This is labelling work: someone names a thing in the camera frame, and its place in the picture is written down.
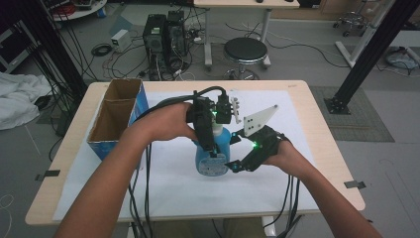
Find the blue box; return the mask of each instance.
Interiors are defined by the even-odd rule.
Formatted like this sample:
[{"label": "blue box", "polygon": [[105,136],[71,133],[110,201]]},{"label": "blue box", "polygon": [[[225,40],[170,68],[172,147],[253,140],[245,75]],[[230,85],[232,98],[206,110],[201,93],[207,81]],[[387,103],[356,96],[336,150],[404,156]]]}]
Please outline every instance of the blue box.
[{"label": "blue box", "polygon": [[124,130],[149,109],[140,79],[114,79],[96,115],[87,144],[103,160],[117,145]]}]

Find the person's hand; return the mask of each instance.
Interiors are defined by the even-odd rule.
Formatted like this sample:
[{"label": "person's hand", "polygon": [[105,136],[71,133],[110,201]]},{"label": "person's hand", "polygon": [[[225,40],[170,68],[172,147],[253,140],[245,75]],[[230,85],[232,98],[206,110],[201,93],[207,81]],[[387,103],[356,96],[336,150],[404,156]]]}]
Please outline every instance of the person's hand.
[{"label": "person's hand", "polygon": [[303,179],[315,169],[290,142],[282,141],[278,145],[277,155],[269,157],[266,165],[276,166],[285,173]]},{"label": "person's hand", "polygon": [[129,127],[125,134],[137,134],[152,141],[168,141],[176,137],[197,140],[194,130],[186,124],[190,103],[177,103],[151,112]]}]

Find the black tape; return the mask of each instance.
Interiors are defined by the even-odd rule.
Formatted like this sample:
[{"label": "black tape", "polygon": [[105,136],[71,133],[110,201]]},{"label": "black tape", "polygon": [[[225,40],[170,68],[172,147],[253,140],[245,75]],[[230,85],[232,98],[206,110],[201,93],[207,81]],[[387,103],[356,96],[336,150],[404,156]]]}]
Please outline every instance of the black tape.
[{"label": "black tape", "polygon": [[362,188],[367,187],[363,181],[356,181],[356,180],[345,181],[344,185],[346,186],[346,188],[357,187],[358,189],[362,189]]},{"label": "black tape", "polygon": [[37,175],[35,180],[43,181],[45,177],[58,177],[60,171],[46,171],[44,175]]}]

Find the stool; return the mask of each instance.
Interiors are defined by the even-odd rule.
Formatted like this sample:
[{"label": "stool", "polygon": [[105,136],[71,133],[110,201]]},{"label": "stool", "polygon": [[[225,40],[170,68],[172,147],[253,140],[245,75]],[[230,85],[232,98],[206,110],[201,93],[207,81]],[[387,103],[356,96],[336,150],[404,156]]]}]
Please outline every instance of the stool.
[{"label": "stool", "polygon": [[334,23],[333,27],[338,28],[341,22],[343,25],[349,26],[349,29],[343,33],[343,37],[348,37],[353,27],[357,27],[359,30],[363,30],[360,33],[360,36],[362,36],[365,32],[365,28],[368,26],[368,18],[366,18],[362,14],[362,10],[364,9],[365,4],[367,2],[379,2],[379,1],[380,0],[362,0],[356,12],[346,13],[342,18],[340,18],[336,23]]},{"label": "stool", "polygon": [[238,68],[229,69],[225,76],[229,79],[260,80],[259,76],[245,65],[256,64],[266,58],[267,49],[264,43],[253,38],[235,38],[225,44],[224,55],[228,60],[237,62]]}]

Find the black computer tower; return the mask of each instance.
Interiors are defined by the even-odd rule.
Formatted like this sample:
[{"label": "black computer tower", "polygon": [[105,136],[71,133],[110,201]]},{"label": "black computer tower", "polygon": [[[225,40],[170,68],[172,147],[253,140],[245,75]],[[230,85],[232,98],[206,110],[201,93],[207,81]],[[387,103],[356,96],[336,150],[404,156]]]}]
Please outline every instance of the black computer tower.
[{"label": "black computer tower", "polygon": [[150,80],[162,80],[170,57],[166,15],[150,14],[143,30],[143,41],[149,61]]},{"label": "black computer tower", "polygon": [[173,57],[186,57],[184,11],[169,11],[167,13],[167,31]]}]

